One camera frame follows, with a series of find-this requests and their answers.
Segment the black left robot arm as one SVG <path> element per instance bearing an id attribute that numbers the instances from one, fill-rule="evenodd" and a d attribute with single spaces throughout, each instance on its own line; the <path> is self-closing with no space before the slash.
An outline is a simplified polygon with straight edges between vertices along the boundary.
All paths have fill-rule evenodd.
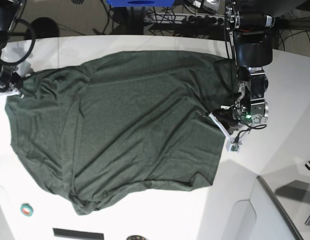
<path id="1" fill-rule="evenodd" d="M 273 61 L 274 30 L 310 30 L 310 20 L 285 20 L 281 16 L 305 4 L 304 0 L 227 0 L 224 13 L 224 38 L 227 58 L 214 63 L 237 67 L 230 77 L 238 79 L 238 90 L 228 88 L 231 106 L 214 110 L 212 115 L 222 130 L 232 134 L 242 127 L 263 128 L 268 119 L 265 92 L 268 79 L 264 67 Z"/>

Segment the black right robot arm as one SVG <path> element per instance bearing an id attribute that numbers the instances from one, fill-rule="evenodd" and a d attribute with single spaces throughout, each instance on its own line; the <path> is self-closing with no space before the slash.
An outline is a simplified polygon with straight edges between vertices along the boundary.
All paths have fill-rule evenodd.
<path id="1" fill-rule="evenodd" d="M 26 0 L 0 0 L 0 96 L 22 95 L 20 88 L 23 80 L 17 73 L 18 65 L 30 56 L 36 43 L 36 32 L 33 26 L 22 19 L 26 4 Z M 15 32 L 18 24 L 24 25 L 29 31 L 30 47 L 21 59 L 7 62 L 1 59 L 2 50 L 7 46 L 11 36 L 18 35 Z"/>

